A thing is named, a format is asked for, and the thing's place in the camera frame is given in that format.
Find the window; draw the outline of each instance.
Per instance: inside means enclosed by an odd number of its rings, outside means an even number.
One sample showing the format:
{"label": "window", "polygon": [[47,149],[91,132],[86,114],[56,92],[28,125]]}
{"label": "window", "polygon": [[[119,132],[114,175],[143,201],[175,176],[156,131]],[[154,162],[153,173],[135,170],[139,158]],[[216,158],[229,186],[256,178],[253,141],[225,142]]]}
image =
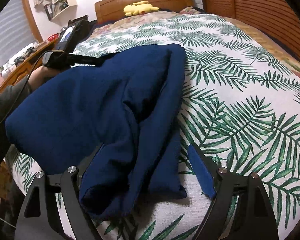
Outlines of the window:
{"label": "window", "polygon": [[35,41],[21,0],[10,0],[0,13],[0,67]]}

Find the metal screw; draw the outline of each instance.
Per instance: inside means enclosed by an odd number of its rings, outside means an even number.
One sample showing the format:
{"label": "metal screw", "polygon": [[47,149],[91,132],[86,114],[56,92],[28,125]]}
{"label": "metal screw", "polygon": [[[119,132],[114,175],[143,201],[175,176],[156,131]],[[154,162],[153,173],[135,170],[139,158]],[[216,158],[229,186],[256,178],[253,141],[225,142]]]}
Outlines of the metal screw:
{"label": "metal screw", "polygon": [[40,179],[40,178],[43,177],[43,175],[44,175],[44,173],[43,173],[42,171],[39,171],[39,172],[37,173],[36,177],[37,177],[38,179]]}
{"label": "metal screw", "polygon": [[74,167],[74,166],[71,166],[71,167],[68,168],[68,172],[69,172],[69,173],[73,173],[73,172],[75,172],[76,170],[77,170],[77,168]]}
{"label": "metal screw", "polygon": [[220,167],[219,172],[222,174],[226,174],[228,172],[228,170],[225,167]]}
{"label": "metal screw", "polygon": [[259,178],[259,175],[256,172],[252,172],[251,177],[253,177],[254,179],[257,179],[257,178]]}

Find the red basket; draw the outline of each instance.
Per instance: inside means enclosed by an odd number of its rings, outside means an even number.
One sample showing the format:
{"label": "red basket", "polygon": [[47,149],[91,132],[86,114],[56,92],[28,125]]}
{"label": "red basket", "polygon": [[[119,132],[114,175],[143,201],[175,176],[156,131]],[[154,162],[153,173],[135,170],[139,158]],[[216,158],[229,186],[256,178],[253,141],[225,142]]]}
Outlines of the red basket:
{"label": "red basket", "polygon": [[48,38],[48,41],[53,41],[59,37],[59,33],[53,34]]}

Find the stuffed animal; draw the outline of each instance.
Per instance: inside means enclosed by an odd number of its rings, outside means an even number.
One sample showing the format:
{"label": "stuffed animal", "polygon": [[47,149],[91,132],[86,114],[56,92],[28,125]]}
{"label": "stuffed animal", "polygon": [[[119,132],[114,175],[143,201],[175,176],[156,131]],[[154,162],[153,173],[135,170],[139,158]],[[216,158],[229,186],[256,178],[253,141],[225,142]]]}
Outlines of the stuffed animal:
{"label": "stuffed animal", "polygon": [[153,7],[148,1],[134,2],[123,9],[126,16],[145,14],[158,10],[159,7]]}

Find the folded clothing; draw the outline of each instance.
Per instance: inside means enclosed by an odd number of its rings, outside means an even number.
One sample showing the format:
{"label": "folded clothing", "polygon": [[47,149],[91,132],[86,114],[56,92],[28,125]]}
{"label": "folded clothing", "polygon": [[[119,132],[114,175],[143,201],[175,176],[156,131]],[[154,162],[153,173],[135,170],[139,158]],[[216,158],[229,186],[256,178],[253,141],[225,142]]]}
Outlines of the folded clothing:
{"label": "folded clothing", "polygon": [[126,215],[141,190],[184,198],[176,116],[185,60],[180,45],[147,45],[120,52],[99,68],[69,69],[9,116],[7,136],[48,174],[77,165],[103,143],[79,193],[93,217]]}

